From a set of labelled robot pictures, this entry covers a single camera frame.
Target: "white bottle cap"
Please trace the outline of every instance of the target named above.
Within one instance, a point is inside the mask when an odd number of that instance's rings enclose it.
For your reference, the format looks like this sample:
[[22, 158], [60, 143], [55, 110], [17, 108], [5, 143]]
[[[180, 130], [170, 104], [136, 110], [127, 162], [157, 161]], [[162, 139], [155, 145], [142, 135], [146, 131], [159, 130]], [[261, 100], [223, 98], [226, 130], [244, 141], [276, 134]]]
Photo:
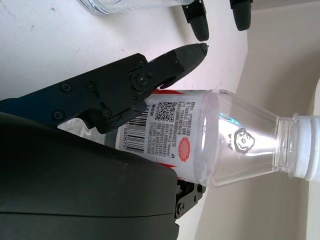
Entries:
[[297, 141], [292, 148], [296, 149], [293, 176], [320, 182], [320, 116], [295, 115], [294, 119], [297, 128], [292, 134], [296, 134]]

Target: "white wall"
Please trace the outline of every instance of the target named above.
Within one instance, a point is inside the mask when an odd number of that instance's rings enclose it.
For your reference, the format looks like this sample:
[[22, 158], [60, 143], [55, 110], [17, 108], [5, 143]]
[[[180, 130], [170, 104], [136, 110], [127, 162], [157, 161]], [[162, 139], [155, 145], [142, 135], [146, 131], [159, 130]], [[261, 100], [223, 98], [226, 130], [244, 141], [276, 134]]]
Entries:
[[[314, 103], [310, 104], [313, 114], [320, 116], [320, 81], [317, 84]], [[308, 195], [308, 214], [306, 227], [306, 240], [319, 240], [319, 216], [320, 216], [320, 183], [310, 182]]]
[[[320, 4], [252, 11], [237, 94], [282, 117], [307, 114], [320, 78]], [[304, 240], [308, 183], [273, 173], [209, 189], [197, 240]]]

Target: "plastic water bottle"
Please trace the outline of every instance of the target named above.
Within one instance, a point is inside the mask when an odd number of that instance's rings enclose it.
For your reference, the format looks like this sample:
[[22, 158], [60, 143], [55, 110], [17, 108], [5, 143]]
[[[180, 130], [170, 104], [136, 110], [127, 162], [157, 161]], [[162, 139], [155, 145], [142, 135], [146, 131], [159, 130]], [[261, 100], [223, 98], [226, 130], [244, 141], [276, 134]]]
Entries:
[[284, 172], [320, 182], [320, 116], [279, 117], [227, 90], [158, 90], [115, 147], [218, 187]]
[[189, 5], [195, 0], [78, 0], [95, 14], [118, 14], [133, 10]]

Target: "red and white label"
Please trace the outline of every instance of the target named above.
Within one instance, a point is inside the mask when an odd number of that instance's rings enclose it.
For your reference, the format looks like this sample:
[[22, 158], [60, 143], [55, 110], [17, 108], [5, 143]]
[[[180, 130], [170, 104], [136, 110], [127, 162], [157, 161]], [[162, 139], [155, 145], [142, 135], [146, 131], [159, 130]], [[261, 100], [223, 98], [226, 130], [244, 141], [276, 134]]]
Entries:
[[172, 168], [194, 182], [194, 151], [205, 91], [157, 89], [147, 110], [118, 129], [115, 147]]

